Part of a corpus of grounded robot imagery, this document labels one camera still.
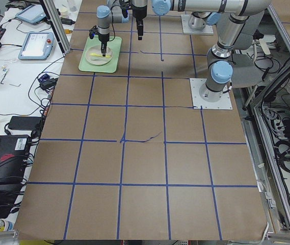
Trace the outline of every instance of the white table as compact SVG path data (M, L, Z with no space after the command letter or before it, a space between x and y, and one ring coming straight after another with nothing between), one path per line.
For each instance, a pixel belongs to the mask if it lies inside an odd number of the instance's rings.
M77 11L69 12L69 18L76 21L78 11L80 8L82 0L75 0ZM57 8L61 5L67 5L67 0L54 0ZM15 17L19 9L9 9L5 12L4 18L1 20L1 24L7 22L9 19ZM18 31L16 28L20 24L18 20L12 20L11 22L5 23L3 28L6 28L6 32L1 39L2 44L18 44L22 45L26 34ZM49 28L50 25L42 22L37 25L31 25L29 23L23 22L18 28L23 32L39 32L41 30ZM64 29L73 30L74 25L68 26L63 25ZM71 34L67 35L68 40L71 38ZM30 89L30 97L39 102L36 95L34 94L34 89L39 86L39 82L36 80L39 73L41 73L47 66L49 66L54 61L63 57L58 43L55 41L53 49L50 56L44 61L22 61L19 60L20 48L15 46L3 46L0 48L0 135L5 135L4 126L8 123L13 114L19 115L30 115L30 116L40 116L38 105L33 103L28 97L28 91ZM64 58L52 64L45 71L54 72L59 74ZM8 70L5 78L3 68ZM47 97L47 93L41 89L36 90L36 94L39 98ZM19 134L30 134L30 131L19 131ZM35 146L31 148L31 153L35 153ZM25 178L29 177L31 167L27 167L25 170ZM22 200L22 196L18 196L16 203ZM17 213L10 214L6 220L15 222L17 218Z

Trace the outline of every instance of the blue joint cap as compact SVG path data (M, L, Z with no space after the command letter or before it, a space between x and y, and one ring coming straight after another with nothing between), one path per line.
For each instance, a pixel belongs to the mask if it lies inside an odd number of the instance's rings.
M210 74L215 82L225 84L230 81L233 74L233 68L226 61L218 61L213 65Z
M166 15L171 9L170 0L152 0L152 8L157 15Z
M122 16L122 23L128 23L128 22L129 22L129 15L126 18Z
M97 18L105 18L110 14L110 8L105 5L101 5L97 7Z
M211 15L206 20L206 24L209 26L216 25L217 22L220 20L220 18L221 18L220 13L211 13Z

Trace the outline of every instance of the white mounting bracket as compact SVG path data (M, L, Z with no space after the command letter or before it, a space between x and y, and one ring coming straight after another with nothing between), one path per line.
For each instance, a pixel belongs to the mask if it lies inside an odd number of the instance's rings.
M204 29L202 30L194 30L191 29L188 25L188 21L190 19L190 14L182 14L181 15L181 22L182 22L182 29L183 34L189 34L189 35L205 35L205 36L212 36L214 34L213 27L206 25Z
M204 100L200 94L199 89L201 85L206 82L207 79L204 78L190 78L192 104L194 109L215 109L215 110L232 110L232 103L229 93L222 94L222 97L217 102L208 102Z

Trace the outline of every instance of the robotic arm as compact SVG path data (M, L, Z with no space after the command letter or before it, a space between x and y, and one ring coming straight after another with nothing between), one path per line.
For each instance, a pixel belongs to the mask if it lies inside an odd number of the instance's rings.
M271 0L152 0L152 8L157 15L166 15L169 11L194 12L193 25L200 26L200 19L209 13L229 13L223 31L219 33L218 42L207 54L209 77L200 95L204 100L214 102L220 97L223 88L232 77L233 70L227 62L234 44L238 39L247 19L262 12ZM101 41L101 53L105 56L107 42L110 38L110 23L121 23L120 16L127 17L127 10L133 11L137 21L138 40L143 37L143 19L147 16L147 0L109 0L108 6L97 9L98 27L90 30L90 37L98 34Z
M132 10L137 22L138 40L144 35L143 19L147 16L147 0L108 0L108 5L97 8L98 25L89 30L90 39L98 35L101 42L101 53L105 57L110 40L110 24L129 21L128 10Z

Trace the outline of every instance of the yellow object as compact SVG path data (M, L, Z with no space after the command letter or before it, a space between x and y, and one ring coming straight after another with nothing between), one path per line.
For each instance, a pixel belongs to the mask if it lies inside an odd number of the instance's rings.
M97 53L90 53L90 56L96 56L96 57L102 57L102 58L107 58L109 59L111 57L111 55L105 55L103 56L102 54L97 54Z
M46 241L49 241L49 242L52 242L52 243L55 243L55 240L46 240ZM20 245L49 245L48 242L46 242L44 240L21 240L19 241L19 244Z
M64 33L65 33L65 34L70 34L70 33L72 33L72 30L64 29Z

